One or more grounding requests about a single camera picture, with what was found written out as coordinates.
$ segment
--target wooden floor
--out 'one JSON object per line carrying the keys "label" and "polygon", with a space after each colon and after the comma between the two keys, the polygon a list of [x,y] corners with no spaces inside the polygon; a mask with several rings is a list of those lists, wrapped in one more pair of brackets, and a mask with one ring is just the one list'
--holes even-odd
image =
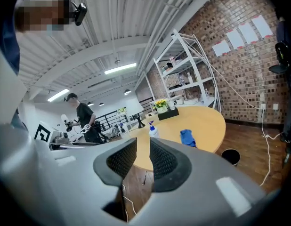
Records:
{"label": "wooden floor", "polygon": [[[275,129],[265,129],[265,134],[274,137],[279,133]],[[282,183],[282,162],[284,157],[285,143],[279,140],[268,139],[271,155],[271,172],[262,186],[266,192],[271,192],[281,186]],[[267,143],[262,137],[260,128],[226,124],[226,134],[221,147],[216,152],[218,155],[228,148],[234,148],[241,154],[241,160],[237,166],[239,170],[251,177],[255,182],[261,184],[268,172]],[[151,187],[154,183],[153,173],[148,172],[145,185],[145,170],[132,167],[123,181],[126,189],[124,196],[134,202],[135,211],[138,212],[151,196]],[[129,220],[135,214],[132,204],[126,201],[126,209]]]}

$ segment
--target potted plant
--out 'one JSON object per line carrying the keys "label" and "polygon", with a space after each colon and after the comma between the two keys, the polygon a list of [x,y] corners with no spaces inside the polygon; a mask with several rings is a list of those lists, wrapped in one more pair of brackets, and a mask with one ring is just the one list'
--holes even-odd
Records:
{"label": "potted plant", "polygon": [[159,114],[161,113],[165,113],[168,111],[168,108],[167,108],[167,101],[165,99],[162,99],[162,100],[157,100],[155,102],[155,107],[156,107],[156,110]]}
{"label": "potted plant", "polygon": [[121,108],[117,111],[118,114],[121,114],[121,113],[126,113],[126,108]]}

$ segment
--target spray bottle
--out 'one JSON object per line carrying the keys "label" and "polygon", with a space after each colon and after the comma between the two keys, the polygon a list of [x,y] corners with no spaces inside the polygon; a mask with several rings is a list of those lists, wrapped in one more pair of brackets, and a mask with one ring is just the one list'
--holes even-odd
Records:
{"label": "spray bottle", "polygon": [[149,132],[150,137],[159,138],[158,129],[155,128],[155,127],[152,125],[153,122],[154,122],[154,121],[150,121],[150,122],[148,123],[148,124],[150,125],[150,132]]}

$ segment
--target white cable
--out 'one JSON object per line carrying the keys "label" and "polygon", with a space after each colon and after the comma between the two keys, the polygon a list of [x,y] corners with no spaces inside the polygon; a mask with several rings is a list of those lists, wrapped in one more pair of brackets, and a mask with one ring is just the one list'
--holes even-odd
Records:
{"label": "white cable", "polygon": [[[212,67],[212,68],[214,68],[214,70],[215,71],[217,71],[217,73],[223,78],[223,80],[225,80],[225,78],[219,73],[219,71],[214,67],[214,66],[212,66],[211,64],[210,64],[210,66]],[[253,106],[253,105],[251,105],[251,104],[249,104],[242,96],[240,96],[239,95],[239,93],[238,92],[236,92],[236,90],[227,82],[227,80],[225,80],[225,82],[230,86],[230,88],[231,89],[233,89],[234,90],[234,92],[243,100],[243,101],[245,101],[248,105],[250,105],[251,107],[253,107],[253,108],[255,108],[255,109],[259,109],[259,110],[261,110],[260,108],[257,108],[257,107],[255,107],[255,106]]]}
{"label": "white cable", "polygon": [[269,173],[270,173],[270,170],[271,170],[271,165],[270,165],[271,156],[270,156],[270,153],[269,153],[269,148],[270,148],[270,146],[269,146],[268,139],[267,139],[267,137],[266,137],[266,135],[265,135],[265,133],[264,133],[264,129],[263,129],[263,117],[264,117],[264,112],[265,112],[265,111],[263,110],[263,113],[262,113],[262,132],[263,132],[263,134],[264,134],[264,137],[265,137],[266,142],[267,142],[267,145],[268,145],[268,156],[269,156],[268,166],[269,166],[269,170],[268,170],[268,173],[266,174],[266,176],[265,176],[265,178],[264,178],[264,181],[263,181],[262,184],[259,185],[259,186],[262,186],[262,185],[264,184],[264,182],[265,182],[266,178],[269,176]]}
{"label": "white cable", "polygon": [[194,46],[192,46],[189,42],[187,42],[189,45],[190,45],[190,47],[192,47],[196,52],[197,52],[197,56],[198,57],[200,57],[203,61],[206,61],[222,78],[223,78],[223,80],[225,80],[225,82],[230,86],[230,88],[231,89],[233,89],[234,90],[234,92],[243,100],[243,101],[245,101],[248,105],[250,105],[251,107],[253,107],[253,108],[255,108],[255,109],[259,109],[259,110],[261,110],[261,108],[257,108],[257,107],[255,107],[255,106],[253,106],[253,105],[251,105],[251,104],[249,104],[242,96],[240,96],[239,95],[239,93],[229,84],[229,82],[221,75],[221,73],[219,73],[219,71],[214,67],[214,66],[212,66],[211,65],[211,63],[206,59],[206,58],[204,58],[203,56],[201,56],[200,54],[199,54],[199,52],[196,50],[196,48],[194,47]]}
{"label": "white cable", "polygon": [[281,134],[281,133],[277,134],[274,138],[271,137],[271,136],[269,136],[269,135],[266,135],[266,137],[267,137],[267,138],[270,138],[270,139],[272,139],[272,140],[275,140],[275,139],[276,139],[280,134]]}
{"label": "white cable", "polygon": [[126,198],[125,196],[124,196],[124,198],[127,199],[127,200],[129,200],[132,203],[133,211],[134,211],[135,215],[137,215],[137,213],[135,212],[135,209],[134,209],[134,203],[129,198]]}
{"label": "white cable", "polygon": [[[206,58],[204,58],[204,57],[202,57],[200,54],[196,54],[198,57],[200,56],[201,57],[201,59],[202,60],[204,60],[204,61],[206,61],[222,78],[223,78],[223,80],[225,80],[225,82],[230,86],[230,88],[231,89],[233,89],[233,91],[243,100],[243,101],[245,101],[248,105],[250,105],[251,107],[253,107],[253,108],[255,108],[255,109],[259,109],[259,110],[261,110],[261,108],[257,108],[257,107],[255,107],[255,106],[253,106],[253,105],[251,105],[251,104],[249,104],[242,96],[240,96],[239,95],[239,93],[229,84],[229,82],[221,75],[221,73],[219,73],[219,71],[214,67],[214,66],[212,66],[211,65],[211,63],[208,61],[208,59],[206,59]],[[267,179],[267,177],[269,176],[269,174],[270,174],[270,171],[271,171],[271,165],[270,165],[270,161],[271,161],[271,156],[270,156],[270,152],[269,152],[269,148],[270,148],[270,146],[269,146],[269,143],[268,143],[268,139],[267,139],[267,136],[265,135],[265,133],[264,133],[264,129],[263,129],[263,117],[264,117],[264,112],[265,112],[265,110],[263,110],[263,112],[262,112],[262,132],[263,132],[263,135],[264,135],[264,138],[266,139],[266,142],[267,142],[267,146],[268,146],[268,156],[269,156],[269,160],[268,160],[268,166],[269,166],[269,170],[268,170],[268,173],[266,174],[266,176],[265,176],[265,178],[264,178],[264,180],[263,180],[263,182],[262,182],[262,184],[261,185],[259,185],[259,186],[262,186],[264,183],[265,183],[265,180]],[[276,139],[280,134],[278,134],[278,135],[276,135],[274,138],[272,138],[272,137],[270,137],[269,135],[268,135],[268,137],[269,138],[271,138],[272,140],[274,140],[274,139]]]}
{"label": "white cable", "polygon": [[[123,186],[123,190],[122,191],[125,191],[126,190],[125,185],[123,184],[122,186]],[[125,196],[124,196],[124,198],[127,199],[128,201],[130,201],[132,203],[133,211],[134,211],[135,215],[137,215],[137,213],[135,212],[135,209],[134,209],[134,203],[129,198],[127,198]],[[127,222],[128,222],[129,221],[128,213],[127,213],[127,210],[126,209],[125,209],[125,211],[126,211],[126,214],[127,214]]]}
{"label": "white cable", "polygon": [[76,132],[76,129],[75,129],[75,127],[74,127],[74,126],[73,126],[73,129],[74,129],[74,131],[75,131],[75,133],[76,133],[76,134],[78,134],[78,135],[80,134],[80,133],[77,133],[77,132]]}

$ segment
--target shelf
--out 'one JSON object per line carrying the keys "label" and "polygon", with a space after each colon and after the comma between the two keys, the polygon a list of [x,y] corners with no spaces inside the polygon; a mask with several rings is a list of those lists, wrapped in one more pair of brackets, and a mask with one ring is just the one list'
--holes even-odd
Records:
{"label": "shelf", "polygon": [[[195,59],[199,60],[199,61],[196,62],[196,64],[201,61],[201,59],[199,59],[198,57],[193,57],[193,59],[194,60]],[[172,69],[167,71],[165,74],[162,74],[162,77],[164,78],[165,76],[168,76],[168,75],[171,75],[171,74],[181,73],[184,70],[188,69],[189,67],[192,67],[192,64],[191,64],[189,58],[187,57],[184,60],[182,60],[179,64],[174,66]]]}
{"label": "shelf", "polygon": [[177,38],[172,38],[172,41],[168,44],[168,46],[164,49],[164,51],[161,53],[161,55],[158,57],[156,62],[158,63],[163,56],[166,54],[166,52],[172,47],[172,45],[177,41]]}
{"label": "shelf", "polygon": [[[183,95],[173,96],[169,100],[175,101],[175,100],[177,100],[177,99],[179,99],[181,97],[183,97]],[[153,100],[153,101],[149,102],[149,104],[150,105],[154,105],[155,101],[157,101],[157,100]]]}
{"label": "shelf", "polygon": [[188,84],[188,85],[185,85],[185,86],[180,86],[178,88],[174,88],[174,89],[171,89],[171,90],[168,90],[168,93],[171,93],[171,92],[175,92],[175,91],[178,91],[178,90],[182,90],[182,89],[188,89],[188,88],[191,88],[191,87],[195,87],[195,86],[198,86],[206,81],[209,81],[209,80],[212,80],[213,78],[212,77],[208,77],[206,79],[203,79],[202,81],[198,81],[198,82],[194,82],[192,84]]}
{"label": "shelf", "polygon": [[199,102],[197,102],[197,103],[194,104],[194,105],[176,105],[176,107],[187,107],[187,106],[209,106],[209,105],[211,105],[211,104],[215,101],[215,97],[209,96],[209,97],[207,98],[207,100],[208,100],[208,104],[207,104],[207,105],[205,105],[204,102],[199,101]]}

